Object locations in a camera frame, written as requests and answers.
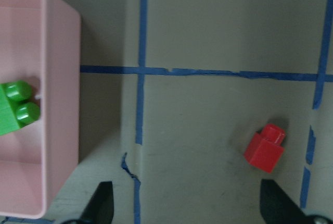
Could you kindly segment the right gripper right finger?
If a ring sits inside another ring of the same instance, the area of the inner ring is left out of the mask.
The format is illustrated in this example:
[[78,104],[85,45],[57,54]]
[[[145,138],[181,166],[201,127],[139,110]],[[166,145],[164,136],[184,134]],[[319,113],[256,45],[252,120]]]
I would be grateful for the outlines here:
[[326,216],[305,214],[272,179],[261,180],[260,214],[266,224],[332,223]]

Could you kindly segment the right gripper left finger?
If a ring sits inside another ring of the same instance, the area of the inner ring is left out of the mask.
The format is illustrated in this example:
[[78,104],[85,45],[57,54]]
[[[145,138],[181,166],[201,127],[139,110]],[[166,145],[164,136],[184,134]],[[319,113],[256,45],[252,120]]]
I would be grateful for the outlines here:
[[113,184],[111,181],[100,182],[90,201],[78,217],[65,223],[110,224],[114,217]]

